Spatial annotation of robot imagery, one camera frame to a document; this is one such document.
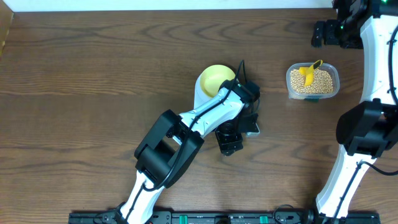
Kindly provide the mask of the yellow plastic scoop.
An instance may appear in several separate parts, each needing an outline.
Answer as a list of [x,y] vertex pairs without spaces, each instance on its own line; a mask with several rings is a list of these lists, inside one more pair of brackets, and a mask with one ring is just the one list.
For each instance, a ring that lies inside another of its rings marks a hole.
[[323,60],[317,60],[309,67],[300,67],[299,72],[301,75],[305,77],[304,86],[310,86],[313,83],[314,79],[314,72],[315,70],[319,69],[320,66],[323,64]]

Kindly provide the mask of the yellow plastic bowl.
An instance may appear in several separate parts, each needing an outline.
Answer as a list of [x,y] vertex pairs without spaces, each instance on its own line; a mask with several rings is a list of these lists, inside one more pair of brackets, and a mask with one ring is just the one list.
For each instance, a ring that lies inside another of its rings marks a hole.
[[233,80],[235,73],[225,65],[212,65],[199,77],[199,89],[210,98],[214,97],[225,80]]

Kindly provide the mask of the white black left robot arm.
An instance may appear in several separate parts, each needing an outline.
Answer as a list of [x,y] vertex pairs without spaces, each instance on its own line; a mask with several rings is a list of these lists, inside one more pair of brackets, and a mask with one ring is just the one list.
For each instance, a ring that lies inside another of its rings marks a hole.
[[145,223],[163,189],[186,172],[204,143],[214,133],[225,156],[243,148],[244,133],[258,133],[254,103],[260,88],[253,82],[224,81],[211,100],[194,110],[162,113],[136,148],[136,183],[129,199],[118,208],[117,223]]

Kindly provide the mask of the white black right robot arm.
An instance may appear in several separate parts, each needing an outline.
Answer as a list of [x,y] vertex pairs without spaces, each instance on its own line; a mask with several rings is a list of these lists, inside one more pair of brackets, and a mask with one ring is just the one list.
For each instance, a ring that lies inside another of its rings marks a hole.
[[336,127],[338,157],[315,199],[314,223],[369,223],[348,207],[366,171],[397,144],[397,1],[336,0],[335,20],[318,21],[312,46],[339,45],[364,51],[364,84],[359,105]]

